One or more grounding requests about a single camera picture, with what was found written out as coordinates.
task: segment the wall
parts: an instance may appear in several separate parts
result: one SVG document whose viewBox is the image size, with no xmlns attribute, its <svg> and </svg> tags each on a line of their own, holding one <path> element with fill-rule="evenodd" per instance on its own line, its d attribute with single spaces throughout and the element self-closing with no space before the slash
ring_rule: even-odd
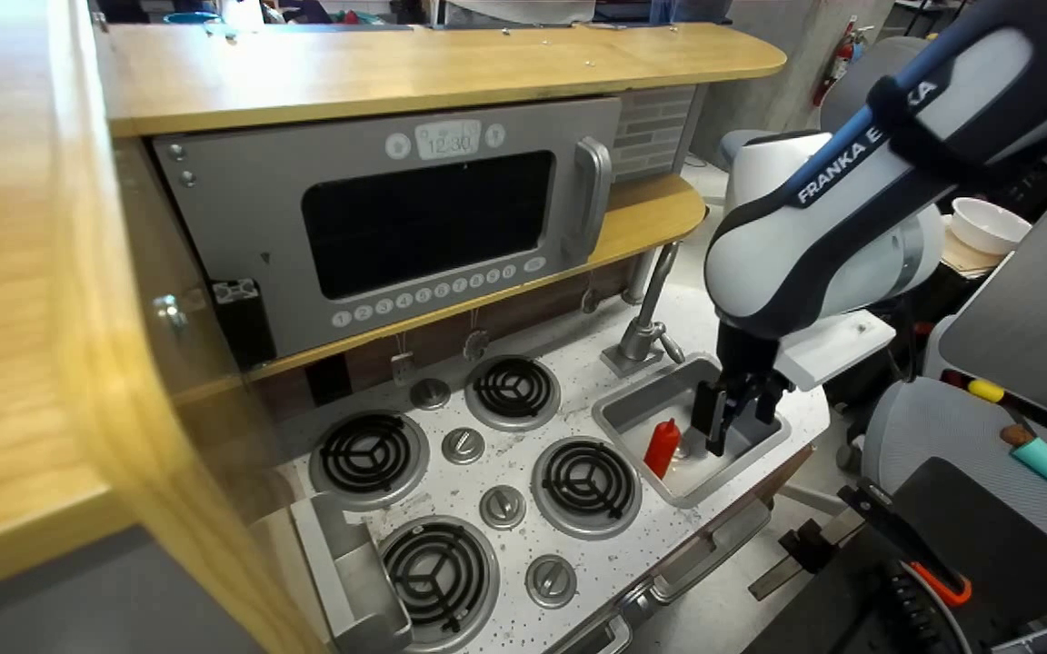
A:
<svg viewBox="0 0 1047 654">
<path fill-rule="evenodd" d="M 693 153 L 723 163 L 719 138 L 725 130 L 814 126 L 809 96 L 845 23 L 855 18 L 871 39 L 885 16 L 890 0 L 734 0 L 734 31 L 771 39 L 787 56 L 787 65 L 766 79 L 707 86 Z"/>
</svg>

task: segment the wooden countertop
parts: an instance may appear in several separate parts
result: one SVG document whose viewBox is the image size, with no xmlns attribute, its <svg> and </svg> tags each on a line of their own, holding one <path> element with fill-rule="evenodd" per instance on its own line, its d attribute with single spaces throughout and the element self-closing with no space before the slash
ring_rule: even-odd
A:
<svg viewBox="0 0 1047 654">
<path fill-rule="evenodd" d="M 0 3 L 0 578 L 130 525 L 56 398 L 49 112 L 47 12 Z"/>
<path fill-rule="evenodd" d="M 723 25 L 234 38 L 204 25 L 113 25 L 98 52 L 116 136 L 682 86 L 783 65 L 777 46 Z"/>
</svg>

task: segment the wooden shelf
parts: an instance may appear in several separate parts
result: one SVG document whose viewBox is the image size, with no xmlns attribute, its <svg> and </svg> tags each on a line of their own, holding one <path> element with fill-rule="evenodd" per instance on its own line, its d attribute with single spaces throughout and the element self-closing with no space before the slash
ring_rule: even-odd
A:
<svg viewBox="0 0 1047 654">
<path fill-rule="evenodd" d="M 642 181 L 632 189 L 616 189 L 588 263 L 564 269 L 556 278 L 545 278 L 545 279 L 517 285 L 517 286 L 505 286 L 505 291 L 461 302 L 461 304 L 422 314 L 415 321 L 399 321 L 399 325 L 388 325 L 381 330 L 341 337 L 341 342 L 330 342 L 324 349 L 304 349 L 298 358 L 260 365 L 260 367 L 247 372 L 247 378 L 266 383 L 266 378 L 308 367 L 317 359 L 328 359 L 328 358 L 336 358 L 336 352 L 348 352 L 348 349 L 359 349 L 359 347 L 371 347 L 371 342 L 381 342 L 392 335 L 408 335 L 408 330 L 417 330 L 425 325 L 441 325 L 441 321 L 473 314 L 473 310 L 558 285 L 565 278 L 581 278 L 581 272 L 637 260 L 649 246 L 662 246 L 667 241 L 693 234 L 701 227 L 701 217 L 706 217 L 706 199 L 682 178 L 659 178 L 659 181 Z"/>
<path fill-rule="evenodd" d="M 113 136 L 500 106 L 771 78 L 783 56 L 723 25 L 403 31 L 232 39 L 204 25 L 98 38 Z"/>
<path fill-rule="evenodd" d="M 130 525 L 56 392 L 47 9 L 0 3 L 0 578 Z"/>
</svg>

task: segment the wooden panel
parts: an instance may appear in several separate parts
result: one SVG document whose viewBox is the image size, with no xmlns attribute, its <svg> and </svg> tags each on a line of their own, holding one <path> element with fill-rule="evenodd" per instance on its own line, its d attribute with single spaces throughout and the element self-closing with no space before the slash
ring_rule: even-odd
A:
<svg viewBox="0 0 1047 654">
<path fill-rule="evenodd" d="M 130 525 L 56 400 L 47 205 L 43 3 L 0 3 L 0 578 Z"/>
<path fill-rule="evenodd" d="M 113 25 L 100 39 L 116 136 L 687 86 L 783 65 L 777 46 L 723 25 L 234 38 L 199 25 Z"/>
<path fill-rule="evenodd" d="M 216 315 L 205 302 L 204 278 L 193 263 L 193 246 L 165 205 L 165 194 L 151 171 L 141 141 L 116 141 L 118 199 L 135 243 L 135 279 L 141 297 L 141 321 L 171 398 L 185 398 L 196 385 L 210 385 L 204 400 L 173 404 L 176 418 L 225 488 L 242 525 L 285 504 L 282 485 L 271 476 L 277 431 L 239 383 L 239 372 L 222 337 Z M 164 325 L 151 314 L 151 297 L 176 297 L 185 325 Z"/>
<path fill-rule="evenodd" d="M 54 0 L 47 12 L 54 46 L 47 121 L 56 147 L 49 160 L 49 241 L 56 243 L 49 347 L 72 431 L 138 525 L 266 651 L 318 651 L 277 563 L 242 528 L 158 385 L 130 278 L 87 3 Z"/>
</svg>

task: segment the teal object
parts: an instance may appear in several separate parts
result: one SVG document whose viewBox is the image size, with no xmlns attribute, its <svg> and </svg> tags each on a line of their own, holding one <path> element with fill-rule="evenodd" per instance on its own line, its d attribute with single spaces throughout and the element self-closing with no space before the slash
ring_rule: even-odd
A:
<svg viewBox="0 0 1047 654">
<path fill-rule="evenodd" d="M 215 12 L 165 12 L 164 23 L 171 25 L 205 25 L 205 23 L 216 23 Z"/>
<path fill-rule="evenodd" d="M 1047 444 L 1043 440 L 1027 440 L 1027 444 L 1014 447 L 1010 457 L 1016 457 L 1023 469 L 1031 469 L 1038 479 L 1047 479 Z"/>
</svg>

